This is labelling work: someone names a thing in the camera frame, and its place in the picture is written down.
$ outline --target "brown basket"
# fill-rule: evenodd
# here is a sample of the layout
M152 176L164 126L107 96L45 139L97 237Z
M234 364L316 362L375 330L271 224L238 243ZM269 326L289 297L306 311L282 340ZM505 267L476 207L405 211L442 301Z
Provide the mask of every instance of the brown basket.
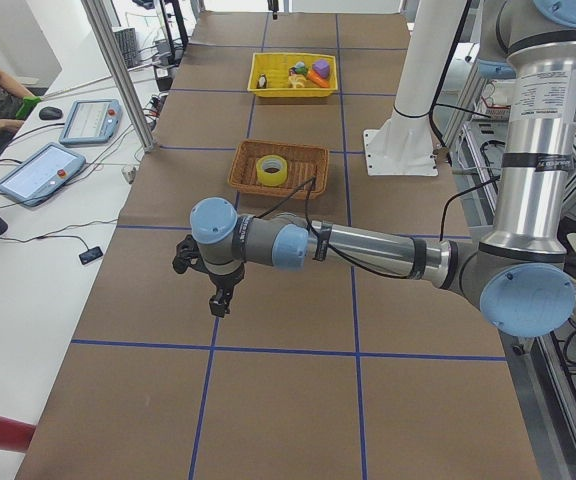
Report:
M257 160L265 155L279 155L288 163L288 178L278 187L265 187L257 181ZM284 197L300 183L316 176L310 198L316 198L326 190L328 179L328 150L322 147L291 145L288 143L244 140L239 144L230 168L228 184L241 193ZM309 185L295 193L293 198L304 200Z

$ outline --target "white stand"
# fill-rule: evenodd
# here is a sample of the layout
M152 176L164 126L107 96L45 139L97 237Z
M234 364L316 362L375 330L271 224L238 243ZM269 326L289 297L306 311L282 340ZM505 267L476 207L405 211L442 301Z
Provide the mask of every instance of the white stand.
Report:
M466 0L421 0L395 105L406 115L430 110ZM379 130L364 131L368 175L437 175L428 117L394 109Z

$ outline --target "black mouse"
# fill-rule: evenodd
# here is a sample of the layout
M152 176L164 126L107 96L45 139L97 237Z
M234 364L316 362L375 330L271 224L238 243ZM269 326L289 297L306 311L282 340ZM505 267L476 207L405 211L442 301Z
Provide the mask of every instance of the black mouse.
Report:
M44 107L39 110L39 118L42 120L59 120L64 116L64 112L57 107Z

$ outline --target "white table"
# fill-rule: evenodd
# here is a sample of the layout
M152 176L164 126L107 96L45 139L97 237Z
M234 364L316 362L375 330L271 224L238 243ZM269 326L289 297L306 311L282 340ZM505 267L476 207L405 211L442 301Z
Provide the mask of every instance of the white table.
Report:
M50 91L78 85L108 74L96 41L91 35L74 54ZM133 72L137 94L145 105L158 93L152 69ZM21 133L51 122L39 120L47 105L59 107L64 117L74 100L121 98L113 80L105 80L46 100L25 122ZM118 134L130 127L125 114ZM24 160L48 142L57 142L61 128L47 128L13 142L1 158ZM26 239L67 225L116 219L130 186L121 169L138 163L142 156L134 132L85 180L59 191L34 208L19 205L0 209L8 223L4 237ZM104 146L80 147L78 152L93 161ZM14 168L0 164L0 178ZM13 203L0 196L0 206ZM90 247L105 252L114 224L77 228L62 234L81 236ZM82 266L78 255L85 250L76 239L48 239L20 244L0 240L0 415L36 423L43 411L72 333L88 298L102 260ZM0 480L14 478L22 454L0 451Z

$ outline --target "blue and white device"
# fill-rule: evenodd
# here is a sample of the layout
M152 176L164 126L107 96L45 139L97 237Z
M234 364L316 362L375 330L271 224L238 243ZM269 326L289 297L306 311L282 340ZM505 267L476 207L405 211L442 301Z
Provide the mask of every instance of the blue and white device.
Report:
M34 207L49 199L86 163L86 158L49 143L0 180L0 192Z
M59 143L73 147L106 143L120 120L117 100L77 100L68 113Z

